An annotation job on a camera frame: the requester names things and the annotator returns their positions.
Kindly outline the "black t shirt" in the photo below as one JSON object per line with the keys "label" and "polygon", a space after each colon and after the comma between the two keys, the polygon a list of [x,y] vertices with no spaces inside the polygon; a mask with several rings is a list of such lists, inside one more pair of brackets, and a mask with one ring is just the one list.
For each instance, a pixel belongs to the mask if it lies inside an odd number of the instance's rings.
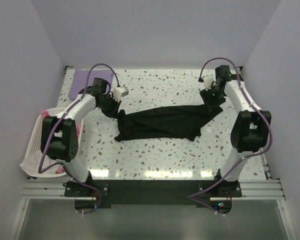
{"label": "black t shirt", "polygon": [[171,138],[194,141],[201,136],[201,128],[222,113],[221,107],[209,109],[206,105],[175,105],[157,107],[117,116],[117,142]]}

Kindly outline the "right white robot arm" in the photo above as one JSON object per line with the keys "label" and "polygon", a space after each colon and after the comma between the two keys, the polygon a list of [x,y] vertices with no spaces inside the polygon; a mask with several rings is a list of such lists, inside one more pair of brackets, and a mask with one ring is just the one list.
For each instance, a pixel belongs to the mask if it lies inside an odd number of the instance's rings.
{"label": "right white robot arm", "polygon": [[212,185],[213,192],[223,197],[231,190],[229,182],[239,179],[248,159],[260,155],[271,142],[269,127],[272,115],[253,101],[242,77],[232,74],[228,65],[217,67],[215,77],[200,74],[198,81],[204,83],[200,95],[209,110],[220,107],[228,98],[237,113],[230,133],[232,149],[218,171],[221,179]]}

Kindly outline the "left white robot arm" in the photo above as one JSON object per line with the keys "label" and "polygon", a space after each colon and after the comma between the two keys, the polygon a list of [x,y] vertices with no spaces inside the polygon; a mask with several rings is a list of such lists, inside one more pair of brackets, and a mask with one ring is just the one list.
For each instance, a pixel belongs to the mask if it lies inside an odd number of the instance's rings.
{"label": "left white robot arm", "polygon": [[42,120],[41,152],[42,157],[38,173],[43,174],[56,165],[76,184],[76,191],[82,196],[89,196],[94,184],[89,181],[90,172],[78,159],[79,137],[77,127],[91,111],[100,109],[108,118],[118,114],[122,98],[129,94],[122,86],[111,88],[110,83],[102,78],[95,78],[93,84],[84,88],[72,104],[55,116],[46,116]]}

